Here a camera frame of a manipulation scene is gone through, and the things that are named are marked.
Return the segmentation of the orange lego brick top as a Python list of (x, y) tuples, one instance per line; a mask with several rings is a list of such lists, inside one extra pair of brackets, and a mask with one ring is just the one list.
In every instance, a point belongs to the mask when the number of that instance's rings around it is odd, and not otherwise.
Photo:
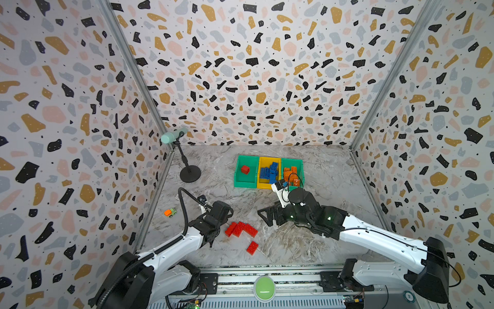
[(288, 167), (285, 167), (284, 168), (284, 180), (286, 182), (289, 181), (289, 176), (292, 174), (292, 169), (291, 168), (288, 168)]

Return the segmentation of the blue lego brick top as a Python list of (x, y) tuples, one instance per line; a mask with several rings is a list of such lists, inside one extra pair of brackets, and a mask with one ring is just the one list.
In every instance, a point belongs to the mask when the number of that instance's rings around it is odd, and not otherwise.
[(270, 172), (271, 174), (278, 174), (278, 170), (279, 170), (279, 163), (278, 162), (273, 162), (271, 165), (270, 165)]

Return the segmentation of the blue lego brick slim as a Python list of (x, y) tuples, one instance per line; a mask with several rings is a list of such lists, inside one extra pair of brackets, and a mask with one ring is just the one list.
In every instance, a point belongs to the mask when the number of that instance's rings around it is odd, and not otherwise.
[(270, 178), (269, 169), (266, 167), (262, 167), (261, 171), (259, 172), (259, 178), (262, 180), (268, 180)]

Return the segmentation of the small red lego cube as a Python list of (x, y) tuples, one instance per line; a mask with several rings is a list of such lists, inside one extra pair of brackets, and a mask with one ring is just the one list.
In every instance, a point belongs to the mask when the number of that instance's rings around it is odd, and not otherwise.
[(243, 166), (241, 168), (241, 172), (245, 175), (248, 175), (250, 173), (250, 168), (248, 166)]

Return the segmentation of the lone red lego brick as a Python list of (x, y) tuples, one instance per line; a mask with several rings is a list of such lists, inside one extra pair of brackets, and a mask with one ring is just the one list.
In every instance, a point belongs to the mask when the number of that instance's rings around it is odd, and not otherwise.
[(251, 242), (251, 244), (248, 246), (248, 248), (247, 248), (247, 250), (246, 250), (246, 251), (247, 251), (247, 252), (248, 252), (251, 256), (253, 256), (253, 255), (256, 253), (256, 251), (257, 251), (257, 249), (258, 249), (258, 248), (259, 248), (259, 244), (258, 244), (258, 243), (256, 243), (256, 242)]

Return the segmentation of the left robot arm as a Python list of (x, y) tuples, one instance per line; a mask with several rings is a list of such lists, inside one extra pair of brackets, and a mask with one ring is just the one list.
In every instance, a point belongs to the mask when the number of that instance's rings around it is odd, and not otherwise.
[(185, 256), (205, 245), (212, 245), (234, 210), (221, 201), (206, 209), (187, 224), (187, 231), (156, 248), (121, 255), (104, 283), (88, 301), (95, 308), (147, 308), (149, 305), (182, 292), (200, 294), (201, 271)]

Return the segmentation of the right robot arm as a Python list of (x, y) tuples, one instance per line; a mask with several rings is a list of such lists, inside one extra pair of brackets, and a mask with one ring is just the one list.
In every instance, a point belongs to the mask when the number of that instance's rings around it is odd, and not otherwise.
[(377, 285), (395, 286), (410, 288), (435, 303), (449, 302), (451, 265), (439, 239), (422, 241), (397, 235), (338, 207), (320, 205), (300, 187), (291, 191), (277, 182), (271, 188), (278, 202), (257, 212), (268, 226), (292, 222), (313, 234), (353, 243), (388, 258), (387, 262), (348, 259), (336, 279), (322, 280), (323, 288), (365, 292)]

